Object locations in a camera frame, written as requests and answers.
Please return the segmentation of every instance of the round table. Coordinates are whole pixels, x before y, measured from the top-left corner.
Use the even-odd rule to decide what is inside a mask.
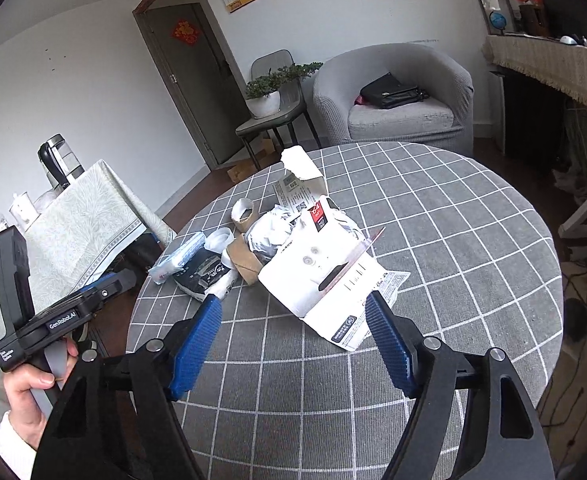
[[[420,144],[377,142],[309,154],[334,202],[365,230],[388,270],[407,270],[395,314],[454,350],[503,348],[534,404],[560,351],[562,288],[551,234],[515,189],[474,160]],[[282,163],[209,204],[168,251],[197,231],[230,226],[241,197],[276,204]],[[164,336],[199,303],[173,280],[147,280],[128,351]],[[237,283],[195,388],[175,403],[208,478],[380,479],[413,405],[395,390],[368,338],[346,352],[320,338],[257,283]],[[451,473],[464,417],[454,400],[435,478]]]

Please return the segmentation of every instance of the brown cardboard tube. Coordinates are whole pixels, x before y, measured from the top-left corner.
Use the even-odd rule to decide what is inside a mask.
[[[244,213],[251,209],[251,214],[247,218],[242,218]],[[241,198],[238,200],[234,205],[233,209],[231,210],[231,220],[236,225],[238,230],[241,233],[246,233],[249,231],[249,228],[256,223],[258,218],[256,205],[247,199]]]
[[[228,257],[230,257],[233,264],[238,269],[240,276],[249,285],[254,285],[257,282],[257,275],[260,274],[263,265],[256,255],[249,250],[244,242],[244,237],[239,236],[233,240],[227,247]]]

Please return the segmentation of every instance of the trash pile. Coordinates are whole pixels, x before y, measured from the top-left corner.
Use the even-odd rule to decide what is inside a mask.
[[[231,219],[240,233],[222,228],[196,233],[166,256],[149,275],[158,284],[170,276],[190,296],[221,300],[238,277],[260,282],[318,335],[353,351],[367,338],[365,301],[379,290],[388,304],[409,272],[386,270],[368,250],[370,238],[327,192],[320,170],[299,146],[282,152],[285,176],[273,184],[279,204],[259,217],[241,198]]]

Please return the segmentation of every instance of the door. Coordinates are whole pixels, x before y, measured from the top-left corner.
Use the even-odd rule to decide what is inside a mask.
[[[204,137],[205,150],[218,165],[223,164],[242,149],[235,131],[250,113],[202,7],[183,4],[150,9],[144,19],[172,73],[171,81]],[[187,41],[174,38],[180,22],[195,28]],[[196,132],[191,133],[198,144]]]

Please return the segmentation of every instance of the picture frame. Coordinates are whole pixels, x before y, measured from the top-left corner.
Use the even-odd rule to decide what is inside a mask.
[[[510,0],[478,0],[478,3],[485,19],[488,34],[492,36],[503,36],[504,34],[515,34],[518,32]],[[493,12],[499,12],[505,17],[506,24],[503,29],[496,28],[491,23]]]

